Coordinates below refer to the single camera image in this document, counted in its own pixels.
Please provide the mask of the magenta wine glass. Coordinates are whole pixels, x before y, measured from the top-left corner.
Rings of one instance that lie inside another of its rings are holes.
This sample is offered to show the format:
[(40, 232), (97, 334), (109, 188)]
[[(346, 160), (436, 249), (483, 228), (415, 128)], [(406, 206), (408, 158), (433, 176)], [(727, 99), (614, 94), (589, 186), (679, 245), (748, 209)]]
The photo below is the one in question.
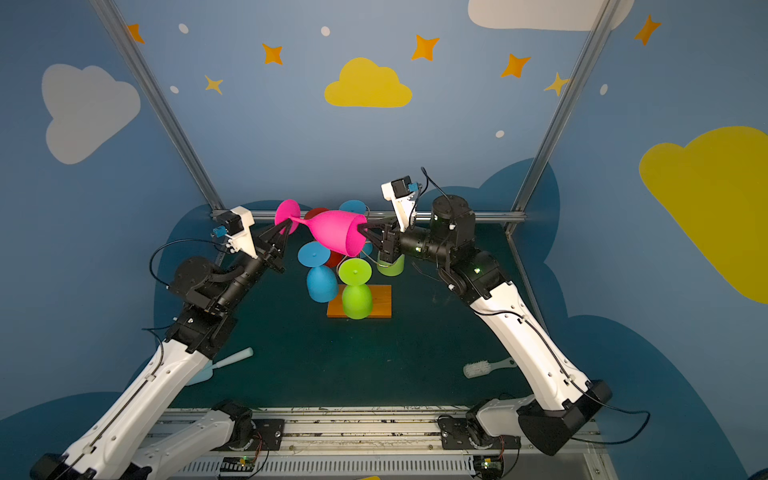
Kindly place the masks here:
[[(300, 217), (300, 206), (294, 200), (283, 201), (276, 210), (276, 215), (297, 214)], [(335, 249), (347, 257), (358, 256), (366, 243), (366, 238), (358, 232), (358, 225), (364, 223), (367, 218), (362, 214), (355, 214), (340, 210), (329, 210), (311, 220), (300, 217), (300, 225), (306, 226), (311, 233), (327, 235), (329, 240), (334, 240)]]

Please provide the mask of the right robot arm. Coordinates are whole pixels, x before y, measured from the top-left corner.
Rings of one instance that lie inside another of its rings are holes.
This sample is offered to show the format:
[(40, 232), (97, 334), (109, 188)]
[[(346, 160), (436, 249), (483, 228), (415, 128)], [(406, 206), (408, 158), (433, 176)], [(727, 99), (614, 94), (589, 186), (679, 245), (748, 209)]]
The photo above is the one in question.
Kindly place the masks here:
[(474, 211), (456, 195), (432, 204), (430, 224), (413, 224), (416, 193), (386, 193), (395, 215), (361, 227), (379, 250), (381, 262), (403, 256), (435, 264), (438, 278), (490, 328), (527, 380), (525, 398), (491, 399), (468, 413), (476, 444), (491, 438), (526, 438), (553, 456), (612, 397), (602, 380), (591, 380), (554, 344), (528, 309), (497, 259), (476, 245)]

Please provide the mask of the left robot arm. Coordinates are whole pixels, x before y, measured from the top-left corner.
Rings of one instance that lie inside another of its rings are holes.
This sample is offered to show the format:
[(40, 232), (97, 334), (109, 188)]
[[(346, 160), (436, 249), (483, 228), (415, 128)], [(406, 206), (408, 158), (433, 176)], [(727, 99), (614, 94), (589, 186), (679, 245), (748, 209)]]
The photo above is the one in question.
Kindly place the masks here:
[(47, 453), (33, 479), (167, 479), (204, 453), (250, 441), (252, 412), (224, 401), (206, 417), (148, 447), (146, 435), (181, 390), (214, 359), (237, 324), (235, 311), (264, 273), (282, 272), (294, 221), (285, 217), (252, 234), (253, 217), (238, 207), (217, 218), (217, 234), (234, 256), (223, 268), (205, 257), (178, 265), (166, 288), (182, 310), (158, 347), (115, 403), (63, 453)]

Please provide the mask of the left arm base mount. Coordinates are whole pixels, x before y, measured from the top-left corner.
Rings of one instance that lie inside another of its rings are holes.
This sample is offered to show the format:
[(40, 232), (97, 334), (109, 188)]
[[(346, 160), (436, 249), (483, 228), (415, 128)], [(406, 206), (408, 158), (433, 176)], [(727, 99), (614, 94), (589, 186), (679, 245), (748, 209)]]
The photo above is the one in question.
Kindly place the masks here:
[(215, 451), (255, 451), (258, 448), (276, 451), (280, 448), (285, 429), (282, 418), (266, 418), (232, 400), (215, 404), (211, 413), (224, 414), (233, 424), (227, 441)]

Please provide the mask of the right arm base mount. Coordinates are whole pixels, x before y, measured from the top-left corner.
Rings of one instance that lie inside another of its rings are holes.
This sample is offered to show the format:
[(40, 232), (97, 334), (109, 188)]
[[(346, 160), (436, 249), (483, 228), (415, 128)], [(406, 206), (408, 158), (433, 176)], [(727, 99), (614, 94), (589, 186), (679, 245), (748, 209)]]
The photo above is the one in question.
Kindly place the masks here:
[(440, 430), (441, 445), (444, 450), (488, 450), (510, 447), (520, 448), (520, 436), (491, 436), (480, 424), (478, 412), (483, 406), (479, 403), (467, 411), (463, 418), (441, 414), (436, 424)]

